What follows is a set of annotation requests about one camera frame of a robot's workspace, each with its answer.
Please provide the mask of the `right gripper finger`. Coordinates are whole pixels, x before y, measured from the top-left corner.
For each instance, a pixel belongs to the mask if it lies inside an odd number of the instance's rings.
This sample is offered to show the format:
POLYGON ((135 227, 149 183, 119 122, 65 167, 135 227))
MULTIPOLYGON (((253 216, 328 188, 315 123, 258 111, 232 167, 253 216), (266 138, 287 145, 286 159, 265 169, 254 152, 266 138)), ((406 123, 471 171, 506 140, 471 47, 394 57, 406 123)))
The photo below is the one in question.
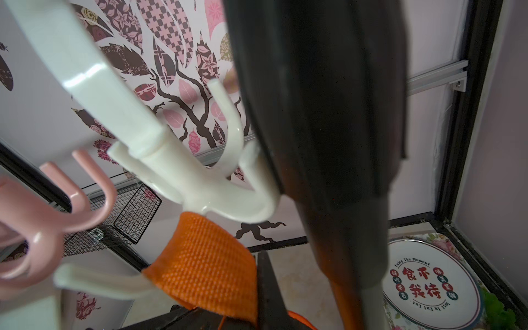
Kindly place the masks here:
POLYGON ((126 329, 313 329, 304 317, 287 311, 266 251, 257 254, 257 325, 204 309, 174 306, 169 313, 126 326, 126 329))

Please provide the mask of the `bright orange sling bag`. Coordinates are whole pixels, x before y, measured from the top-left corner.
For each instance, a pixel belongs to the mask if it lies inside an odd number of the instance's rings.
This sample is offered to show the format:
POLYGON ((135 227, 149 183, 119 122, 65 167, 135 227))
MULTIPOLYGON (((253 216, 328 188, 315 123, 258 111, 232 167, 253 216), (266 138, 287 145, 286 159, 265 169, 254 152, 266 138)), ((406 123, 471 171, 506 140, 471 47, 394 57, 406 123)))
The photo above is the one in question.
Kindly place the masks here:
POLYGON ((182 213, 171 240, 142 274, 180 307, 257 325, 257 257, 202 215, 182 213))

